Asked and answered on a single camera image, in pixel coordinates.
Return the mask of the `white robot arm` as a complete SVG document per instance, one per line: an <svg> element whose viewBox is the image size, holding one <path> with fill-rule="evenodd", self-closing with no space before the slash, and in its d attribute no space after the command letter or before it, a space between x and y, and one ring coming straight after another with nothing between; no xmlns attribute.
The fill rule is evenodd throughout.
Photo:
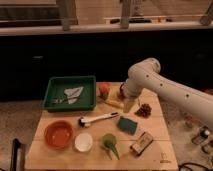
<svg viewBox="0 0 213 171"><path fill-rule="evenodd" d="M137 98L143 88L149 89L167 101L175 103L213 130L213 95L162 77L161 65L155 58L147 58L132 65L123 86L125 98Z"/></svg>

